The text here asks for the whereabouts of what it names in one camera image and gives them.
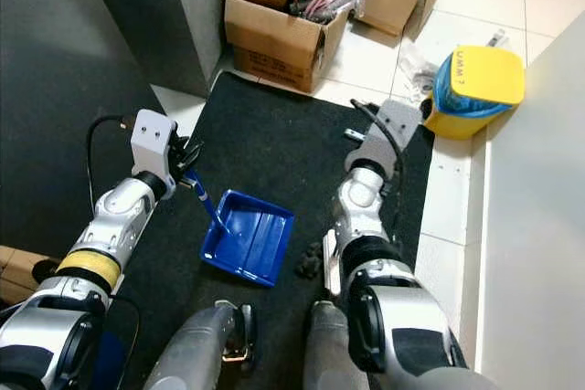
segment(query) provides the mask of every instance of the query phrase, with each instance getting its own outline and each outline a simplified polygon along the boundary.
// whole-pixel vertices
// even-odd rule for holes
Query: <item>yellow band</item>
[[[112,289],[120,276],[120,267],[116,262],[91,250],[79,250],[69,253],[63,259],[61,265],[58,266],[56,273],[59,273],[60,269],[69,268],[91,271],[106,280]]]

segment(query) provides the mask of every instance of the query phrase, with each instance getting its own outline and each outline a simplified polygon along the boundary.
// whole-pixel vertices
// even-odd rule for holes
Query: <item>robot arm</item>
[[[55,276],[0,328],[0,382],[17,388],[85,388],[110,295],[161,199],[197,158],[176,123],[141,110],[133,129],[133,176],[104,194],[95,217]]]
[[[400,259],[395,222],[387,233],[378,215],[383,186],[418,126],[412,114],[387,100],[347,156],[335,225],[324,237],[325,286],[346,312],[352,360],[381,388],[494,389],[467,369],[439,304]]]

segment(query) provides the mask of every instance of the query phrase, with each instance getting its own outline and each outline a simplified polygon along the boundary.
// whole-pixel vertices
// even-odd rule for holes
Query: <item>white wall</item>
[[[488,130],[475,364],[503,389],[585,388],[584,104],[581,15]]]

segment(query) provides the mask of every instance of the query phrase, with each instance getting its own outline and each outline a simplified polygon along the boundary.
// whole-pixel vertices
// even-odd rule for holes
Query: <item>plastic bag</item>
[[[504,29],[498,29],[486,46],[510,50],[509,40]],[[415,104],[420,104],[428,98],[429,93],[432,92],[439,66],[427,61],[417,47],[411,41],[406,40],[400,48],[399,68],[409,80],[409,99]]]
[[[439,67],[427,61],[411,41],[406,41],[400,48],[399,68],[409,80],[410,100],[420,104],[432,92]]]

